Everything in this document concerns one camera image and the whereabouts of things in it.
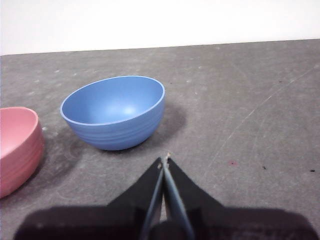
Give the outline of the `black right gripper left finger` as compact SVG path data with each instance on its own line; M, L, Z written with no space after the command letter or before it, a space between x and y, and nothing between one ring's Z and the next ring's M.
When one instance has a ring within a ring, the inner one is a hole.
M54 206L29 214L16 240L139 240L160 220L162 161L107 205Z

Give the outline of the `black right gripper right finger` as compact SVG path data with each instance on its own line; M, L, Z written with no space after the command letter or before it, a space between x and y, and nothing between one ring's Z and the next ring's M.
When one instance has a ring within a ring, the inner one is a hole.
M306 217L277 208L227 207L171 159L163 163L168 216L192 240L318 240Z

